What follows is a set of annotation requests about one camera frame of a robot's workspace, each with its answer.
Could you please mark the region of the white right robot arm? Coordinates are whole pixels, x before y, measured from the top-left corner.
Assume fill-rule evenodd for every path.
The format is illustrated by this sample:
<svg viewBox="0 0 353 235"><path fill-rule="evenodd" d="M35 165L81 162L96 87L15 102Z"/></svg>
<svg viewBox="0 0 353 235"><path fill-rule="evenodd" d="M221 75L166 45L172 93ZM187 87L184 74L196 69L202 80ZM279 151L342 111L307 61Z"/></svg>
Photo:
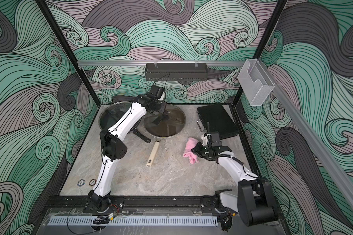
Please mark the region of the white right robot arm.
<svg viewBox="0 0 353 235"><path fill-rule="evenodd" d="M247 169L232 149L222 144L218 132L203 134L192 152L219 164L237 184L236 192L224 190L216 193L218 206L238 213L248 227L278 220L277 201L271 184Z"/></svg>

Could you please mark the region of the pink cloth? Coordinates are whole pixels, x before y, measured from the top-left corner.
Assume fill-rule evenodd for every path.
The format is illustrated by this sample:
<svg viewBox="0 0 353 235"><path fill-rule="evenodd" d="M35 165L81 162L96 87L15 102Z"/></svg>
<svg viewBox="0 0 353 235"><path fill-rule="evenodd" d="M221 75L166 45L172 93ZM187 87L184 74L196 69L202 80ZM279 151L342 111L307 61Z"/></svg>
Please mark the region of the pink cloth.
<svg viewBox="0 0 353 235"><path fill-rule="evenodd" d="M199 162L197 155L192 152L192 149L196 147L197 143L198 140L191 137L188 138L188 141L186 143L183 157L187 158L190 164L195 164Z"/></svg>

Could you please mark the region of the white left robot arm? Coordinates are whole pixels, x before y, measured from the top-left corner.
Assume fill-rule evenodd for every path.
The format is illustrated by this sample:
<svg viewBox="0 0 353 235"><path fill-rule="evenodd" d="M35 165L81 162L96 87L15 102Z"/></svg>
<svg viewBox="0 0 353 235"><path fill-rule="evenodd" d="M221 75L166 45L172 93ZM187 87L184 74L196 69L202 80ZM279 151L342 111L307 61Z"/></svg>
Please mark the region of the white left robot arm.
<svg viewBox="0 0 353 235"><path fill-rule="evenodd" d="M124 115L111 127L100 132L102 166L98 181L88 194L97 211L105 212L110 205L111 182L119 161L126 155L127 146L123 143L130 129L147 113L163 113L166 108L166 94L138 95Z"/></svg>

